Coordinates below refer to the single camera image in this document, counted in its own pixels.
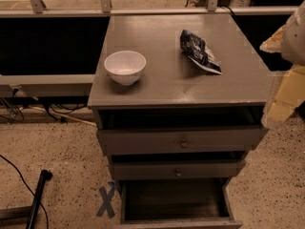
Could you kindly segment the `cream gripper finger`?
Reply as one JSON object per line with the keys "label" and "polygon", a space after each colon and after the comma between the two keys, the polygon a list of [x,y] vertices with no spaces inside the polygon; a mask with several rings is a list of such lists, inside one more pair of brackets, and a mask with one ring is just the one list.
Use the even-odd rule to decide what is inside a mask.
{"label": "cream gripper finger", "polygon": [[260,45],[259,49],[268,53],[281,52],[283,32],[284,27],[280,27],[271,37]]}

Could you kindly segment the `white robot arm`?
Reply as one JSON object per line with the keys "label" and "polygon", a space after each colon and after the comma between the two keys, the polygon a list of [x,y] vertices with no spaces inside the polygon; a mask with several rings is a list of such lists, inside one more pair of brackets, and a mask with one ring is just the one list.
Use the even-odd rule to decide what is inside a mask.
{"label": "white robot arm", "polygon": [[279,52],[293,64],[273,80],[261,122],[268,129],[284,123],[305,102],[305,1],[260,47],[263,52]]}

